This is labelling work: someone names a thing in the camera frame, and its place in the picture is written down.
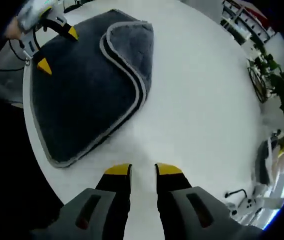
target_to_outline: white table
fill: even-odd
[[[126,239],[163,239],[154,163],[181,168],[193,186],[219,199],[251,188],[261,118],[242,48],[215,22],[176,0],[97,0],[66,14],[71,25],[119,9],[153,24],[152,88],[140,112],[109,140],[69,168],[50,165],[30,109],[30,68],[24,73],[27,131],[47,181],[67,203],[94,188],[103,172],[133,164]],[[43,44],[56,34],[38,32]]]

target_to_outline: yellow tip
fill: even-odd
[[[47,74],[52,75],[52,71],[50,66],[47,63],[46,58],[43,58],[38,64],[37,64],[37,68],[46,72]]]
[[[120,165],[115,165],[104,172],[104,174],[110,175],[127,175],[128,169],[131,164],[124,163]]]
[[[166,175],[166,174],[182,174],[183,172],[173,165],[168,165],[164,163],[157,163],[159,175]]]
[[[78,40],[78,35],[77,35],[75,28],[73,26],[70,28],[68,33],[71,34],[76,40]]]

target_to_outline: dark gray towel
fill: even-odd
[[[67,167],[142,107],[151,87],[152,25],[111,10],[42,47],[52,76],[32,70],[32,110],[50,162]]]

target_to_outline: gray towel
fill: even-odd
[[[139,110],[151,87],[152,25],[111,10],[42,47],[52,76],[32,69],[31,105],[48,159],[67,167]]]

